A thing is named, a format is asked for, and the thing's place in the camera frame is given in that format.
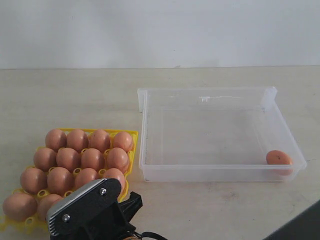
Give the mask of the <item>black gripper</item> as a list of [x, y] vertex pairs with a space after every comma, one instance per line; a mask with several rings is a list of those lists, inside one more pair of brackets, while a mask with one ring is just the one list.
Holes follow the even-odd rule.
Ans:
[[121, 240], [132, 236], [130, 221], [143, 206], [141, 195], [131, 192], [123, 202], [114, 202], [78, 230], [67, 235], [50, 235], [51, 240]]

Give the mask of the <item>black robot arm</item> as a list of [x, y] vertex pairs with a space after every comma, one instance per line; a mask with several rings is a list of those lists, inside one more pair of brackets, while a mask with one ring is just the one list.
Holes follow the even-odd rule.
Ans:
[[[142, 206], [141, 196], [134, 193], [118, 203], [111, 193], [92, 191], [69, 201], [66, 206], [55, 205], [46, 220], [52, 240], [163, 240], [155, 232], [136, 232], [130, 224]], [[275, 230], [268, 240], [318, 240], [320, 238], [320, 203], [316, 202], [288, 223]]]

